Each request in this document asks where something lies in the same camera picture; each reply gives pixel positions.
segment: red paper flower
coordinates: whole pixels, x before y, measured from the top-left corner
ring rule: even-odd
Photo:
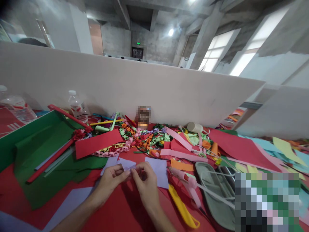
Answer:
[[[91,130],[89,129],[89,128],[85,128],[85,133],[86,134],[88,134],[88,133],[90,133],[91,132]]]
[[[74,141],[78,141],[84,138],[84,136],[86,135],[85,133],[83,133],[84,130],[78,129],[74,131],[74,135],[73,135],[73,140]]]

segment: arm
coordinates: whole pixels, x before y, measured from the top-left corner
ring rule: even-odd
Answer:
[[[130,175],[120,164],[105,169],[97,188],[71,214],[60,222],[52,232],[80,231],[89,217],[107,201],[114,189]]]
[[[148,162],[139,163],[131,169],[142,203],[158,232],[176,232],[164,213],[158,194],[157,176]]]

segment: plastic water bottle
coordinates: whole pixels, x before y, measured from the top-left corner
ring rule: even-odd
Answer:
[[[76,117],[78,120],[82,121],[83,123],[87,123],[88,116],[83,115],[83,114],[87,114],[87,109],[86,109],[85,104],[83,103],[82,100],[79,99],[75,90],[69,90],[69,94],[70,94],[69,104],[70,104],[74,117]]]
[[[9,94],[4,85],[0,85],[0,104],[23,123],[30,123],[37,118],[24,99],[21,96]]]

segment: pink glue gun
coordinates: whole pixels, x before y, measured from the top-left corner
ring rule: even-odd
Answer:
[[[169,167],[169,170],[173,174],[173,176],[177,177],[183,183],[188,193],[190,194],[191,198],[194,200],[196,206],[200,208],[201,201],[199,197],[197,196],[197,193],[195,190],[198,187],[196,179],[194,179],[193,177],[187,176],[185,172],[180,171],[176,168]]]

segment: doorway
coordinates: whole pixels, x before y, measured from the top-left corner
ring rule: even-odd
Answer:
[[[143,58],[143,48],[134,48],[132,47],[132,56],[133,58],[142,59]]]

